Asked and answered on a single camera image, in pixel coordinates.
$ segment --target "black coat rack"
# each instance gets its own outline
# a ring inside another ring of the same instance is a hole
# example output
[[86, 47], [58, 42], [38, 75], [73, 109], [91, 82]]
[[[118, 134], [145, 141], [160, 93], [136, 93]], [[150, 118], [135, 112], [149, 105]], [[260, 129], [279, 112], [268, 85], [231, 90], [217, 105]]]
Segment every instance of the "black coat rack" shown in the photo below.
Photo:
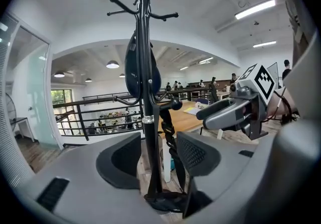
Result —
[[134, 105], [138, 102], [141, 103], [142, 99], [144, 102], [144, 116], [142, 122], [149, 163], [152, 171], [148, 193], [144, 197], [146, 201], [157, 210], [182, 212], [185, 208], [187, 195], [184, 192], [163, 191], [157, 139], [159, 110], [168, 110], [170, 108], [179, 109], [182, 106], [182, 103], [179, 102], [177, 98], [173, 98], [171, 103], [163, 104], [161, 107], [156, 104], [165, 97], [166, 93], [160, 98], [156, 98], [152, 91], [152, 62], [149, 39], [150, 18], [166, 21], [169, 18], [177, 18], [179, 15], [178, 13], [163, 16], [153, 14], [151, 12], [150, 0], [135, 0], [133, 4], [137, 5], [136, 11], [131, 10], [119, 0], [110, 1], [117, 4], [122, 10], [108, 12], [108, 16], [129, 13], [134, 15], [136, 19], [136, 30], [134, 35], [136, 39], [138, 96], [134, 102], [127, 102], [117, 97], [115, 97], [114, 100], [126, 105]]

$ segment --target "white ceiling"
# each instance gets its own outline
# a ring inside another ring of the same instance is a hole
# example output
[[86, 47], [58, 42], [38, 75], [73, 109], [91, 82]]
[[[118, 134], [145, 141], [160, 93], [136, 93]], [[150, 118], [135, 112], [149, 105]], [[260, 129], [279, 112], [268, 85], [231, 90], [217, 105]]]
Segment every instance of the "white ceiling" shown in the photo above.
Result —
[[[132, 5], [133, 0], [121, 0], [126, 5]], [[285, 0], [276, 0], [276, 6], [242, 20], [236, 20], [235, 14], [244, 9], [266, 0], [151, 0], [152, 9], [157, 14], [178, 12], [180, 16], [194, 21], [206, 22], [219, 34], [228, 39], [241, 56], [254, 50], [253, 44], [277, 40], [277, 46], [292, 43], [292, 31], [287, 15]], [[118, 10], [118, 6], [109, 0], [39, 0], [48, 13], [62, 29], [70, 26], [86, 25], [90, 22], [105, 20], [106, 12]], [[119, 15], [117, 18], [127, 19], [128, 16]], [[208, 53], [189, 50], [176, 50], [167, 45], [157, 45], [153, 49], [159, 66], [170, 66], [179, 70], [207, 57]], [[53, 62], [53, 70], [60, 68], [95, 72], [104, 67], [106, 61], [114, 59], [124, 62], [126, 45], [112, 45], [109, 47], [89, 48], [77, 51], [63, 59]]]

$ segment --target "balcony railing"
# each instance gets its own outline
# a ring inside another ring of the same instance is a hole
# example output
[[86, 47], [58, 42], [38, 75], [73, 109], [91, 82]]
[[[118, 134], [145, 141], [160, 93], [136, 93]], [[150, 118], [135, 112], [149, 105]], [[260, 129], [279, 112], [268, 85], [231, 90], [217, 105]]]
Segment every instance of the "balcony railing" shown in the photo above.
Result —
[[[173, 91], [167, 91], [167, 99], [169, 99], [171, 96], [177, 96], [181, 100], [194, 100], [196, 98], [209, 98], [210, 94], [207, 93], [208, 88], [184, 88], [184, 89], [178, 89]], [[162, 96], [165, 91], [160, 91], [157, 95]], [[113, 102], [115, 101], [115, 96], [121, 99], [133, 99], [133, 97], [128, 92], [123, 93], [110, 93], [110, 94], [101, 94], [101, 95], [95, 95], [95, 96], [85, 96], [83, 97], [83, 100], [81, 101], [74, 101], [74, 102], [67, 102], [67, 103], [59, 103], [53, 105], [53, 108], [62, 108], [62, 107], [69, 107], [73, 106], [74, 110], [70, 110], [68, 112], [62, 113], [62, 114], [55, 114], [57, 123], [77, 123], [80, 124], [80, 127], [78, 128], [58, 128], [59, 130], [64, 130], [64, 132], [70, 130], [78, 130], [78, 134], [76, 135], [62, 135], [62, 136], [73, 136], [73, 137], [85, 137], [87, 141], [89, 141], [89, 138], [92, 136], [104, 136], [104, 135], [113, 135], [113, 134], [121, 134], [121, 133], [127, 133], [132, 131], [139, 131], [142, 130], [142, 122], [138, 118], [136, 119], [134, 116], [141, 116], [142, 106], [143, 105], [133, 105], [133, 106], [122, 106], [122, 107], [114, 107], [114, 108], [103, 108], [103, 109], [95, 109], [95, 110], [81, 110], [81, 105], [88, 105], [88, 104], [94, 104], [94, 103], [103, 103], [103, 102]], [[126, 115], [113, 115], [110, 116], [111, 111], [122, 112], [122, 109], [131, 109], [133, 107], [138, 107], [139, 110], [134, 111], [133, 113], [126, 114]], [[102, 118], [89, 118], [84, 119], [85, 114], [90, 113], [98, 113], [98, 112], [109, 112], [109, 115], [103, 115]], [[69, 115], [75, 115], [76, 120], [69, 120]], [[112, 125], [107, 125], [109, 121], [113, 121], [116, 119], [122, 118], [123, 123], [116, 124], [115, 122]]]

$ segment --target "window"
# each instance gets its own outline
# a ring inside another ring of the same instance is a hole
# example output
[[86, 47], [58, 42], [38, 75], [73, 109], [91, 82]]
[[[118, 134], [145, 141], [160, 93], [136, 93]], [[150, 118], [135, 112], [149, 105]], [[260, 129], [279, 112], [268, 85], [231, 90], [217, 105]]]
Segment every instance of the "window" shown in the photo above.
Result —
[[[71, 89], [53, 89], [51, 90], [51, 99], [52, 104], [59, 104], [59, 103], [66, 103], [66, 102], [72, 102], [72, 93]], [[62, 130], [62, 128], [65, 129], [78, 129], [79, 124], [76, 121], [75, 114], [67, 114], [63, 115], [65, 113], [74, 113], [74, 107], [73, 106], [67, 106], [67, 107], [61, 107], [61, 108], [55, 108], [54, 114], [56, 116], [56, 120], [60, 121], [57, 123], [57, 126], [59, 128], [59, 133], [61, 135], [80, 135], [81, 129], [79, 130]]]

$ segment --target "wooden floor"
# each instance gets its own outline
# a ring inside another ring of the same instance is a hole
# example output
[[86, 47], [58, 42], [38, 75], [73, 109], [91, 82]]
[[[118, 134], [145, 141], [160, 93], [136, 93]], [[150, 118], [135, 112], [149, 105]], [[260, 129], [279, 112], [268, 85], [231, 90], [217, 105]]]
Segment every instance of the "wooden floor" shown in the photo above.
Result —
[[[280, 121], [268, 121], [267, 123], [263, 123], [263, 130], [268, 131], [270, 134], [276, 134], [277, 131], [281, 128]], [[199, 133], [200, 127], [194, 129], [192, 132]], [[218, 131], [207, 131], [203, 130], [203, 136], [211, 136], [216, 138]], [[246, 135], [244, 135], [241, 131], [225, 131], [223, 133], [222, 139], [234, 142], [241, 143], [252, 143], [258, 144], [258, 140], [251, 141]], [[49, 150], [42, 148], [39, 143], [33, 143], [30, 139], [20, 138], [17, 140], [18, 146], [25, 157], [26, 161], [31, 165], [34, 172], [38, 172], [43, 167], [45, 167], [48, 163], [56, 159], [59, 155], [63, 153], [68, 153], [69, 150], [74, 149], [75, 147], [66, 147], [63, 151], [60, 150]], [[138, 178], [140, 180], [140, 190], [142, 196], [147, 193], [149, 180], [151, 176], [150, 165], [148, 162], [148, 155], [146, 149], [146, 142], [142, 141], [141, 143], [141, 158], [139, 159], [137, 165], [137, 173]], [[179, 182], [176, 176], [175, 170], [171, 172], [171, 181], [169, 183], [165, 183], [164, 175], [162, 173], [163, 180], [163, 188], [170, 191], [181, 192], [181, 188], [179, 186]], [[186, 174], [186, 185], [185, 191], [187, 191], [189, 177]], [[181, 213], [166, 213], [161, 215], [161, 218], [168, 223], [176, 222], [182, 219]]]

